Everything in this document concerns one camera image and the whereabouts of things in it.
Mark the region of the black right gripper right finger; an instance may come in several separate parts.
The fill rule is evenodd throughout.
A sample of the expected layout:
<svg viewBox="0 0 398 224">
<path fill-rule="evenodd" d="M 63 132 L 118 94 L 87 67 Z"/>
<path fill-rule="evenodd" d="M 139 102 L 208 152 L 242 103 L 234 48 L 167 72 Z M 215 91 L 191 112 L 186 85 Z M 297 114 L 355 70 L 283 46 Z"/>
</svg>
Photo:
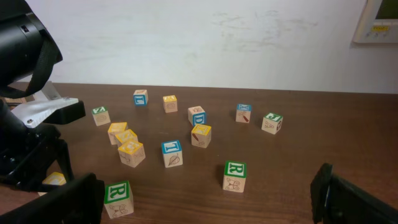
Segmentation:
<svg viewBox="0 0 398 224">
<path fill-rule="evenodd" d="M 324 163 L 310 184 L 314 223 L 397 224 L 397 210 L 351 182 Z"/>
</svg>

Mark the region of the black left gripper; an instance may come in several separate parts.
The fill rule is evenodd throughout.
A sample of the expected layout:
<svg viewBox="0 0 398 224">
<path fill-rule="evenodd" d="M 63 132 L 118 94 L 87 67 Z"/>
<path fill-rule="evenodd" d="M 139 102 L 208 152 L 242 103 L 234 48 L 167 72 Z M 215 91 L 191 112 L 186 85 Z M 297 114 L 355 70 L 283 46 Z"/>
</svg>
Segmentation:
<svg viewBox="0 0 398 224">
<path fill-rule="evenodd" d="M 44 184 L 48 168 L 56 161 L 67 182 L 74 174 L 68 144 L 61 139 L 57 124 L 83 118 L 84 102 L 77 98 L 8 103 L 1 101 L 1 184 L 26 192 L 49 192 Z"/>
</svg>

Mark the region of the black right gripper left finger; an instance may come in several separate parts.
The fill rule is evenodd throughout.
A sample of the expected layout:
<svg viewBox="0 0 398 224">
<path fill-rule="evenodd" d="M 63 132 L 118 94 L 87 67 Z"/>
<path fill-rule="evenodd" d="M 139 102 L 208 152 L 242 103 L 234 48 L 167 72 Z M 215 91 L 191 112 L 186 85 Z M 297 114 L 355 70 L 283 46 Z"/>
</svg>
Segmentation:
<svg viewBox="0 0 398 224">
<path fill-rule="evenodd" d="M 93 173 L 1 215 L 1 223 L 100 223 L 104 182 Z"/>
</svg>

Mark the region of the yellow C letter block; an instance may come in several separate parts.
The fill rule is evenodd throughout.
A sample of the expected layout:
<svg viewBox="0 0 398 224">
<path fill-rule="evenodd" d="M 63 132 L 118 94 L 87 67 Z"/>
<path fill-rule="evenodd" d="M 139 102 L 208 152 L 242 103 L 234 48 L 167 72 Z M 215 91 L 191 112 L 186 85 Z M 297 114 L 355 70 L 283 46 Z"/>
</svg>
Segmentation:
<svg viewBox="0 0 398 224">
<path fill-rule="evenodd" d="M 49 185 L 64 185 L 67 183 L 67 181 L 65 180 L 65 177 L 62 173 L 53 172 L 48 177 L 46 177 L 42 181 L 42 183 Z"/>
</svg>

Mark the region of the green R letter block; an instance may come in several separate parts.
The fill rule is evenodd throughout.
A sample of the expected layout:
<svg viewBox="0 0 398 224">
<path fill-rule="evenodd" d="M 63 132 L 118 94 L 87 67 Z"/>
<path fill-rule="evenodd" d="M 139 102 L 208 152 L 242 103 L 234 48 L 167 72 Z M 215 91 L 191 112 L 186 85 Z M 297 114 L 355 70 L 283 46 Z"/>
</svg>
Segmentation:
<svg viewBox="0 0 398 224">
<path fill-rule="evenodd" d="M 134 212 L 133 195 L 128 180 L 105 186 L 104 206 L 110 219 Z"/>
</svg>

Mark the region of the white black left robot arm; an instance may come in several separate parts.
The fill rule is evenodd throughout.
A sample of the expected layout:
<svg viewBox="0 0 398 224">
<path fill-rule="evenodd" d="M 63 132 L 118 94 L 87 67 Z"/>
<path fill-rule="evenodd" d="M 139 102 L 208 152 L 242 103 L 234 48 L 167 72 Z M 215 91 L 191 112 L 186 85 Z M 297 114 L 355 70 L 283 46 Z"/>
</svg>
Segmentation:
<svg viewBox="0 0 398 224">
<path fill-rule="evenodd" d="M 45 86 L 62 54 L 26 1 L 1 1 L 1 98 L 31 96 Z M 66 181 L 74 179 L 67 143 L 56 128 L 86 115 L 76 98 L 1 102 L 1 183 L 26 192 L 49 192 L 43 181 L 58 162 Z"/>
</svg>

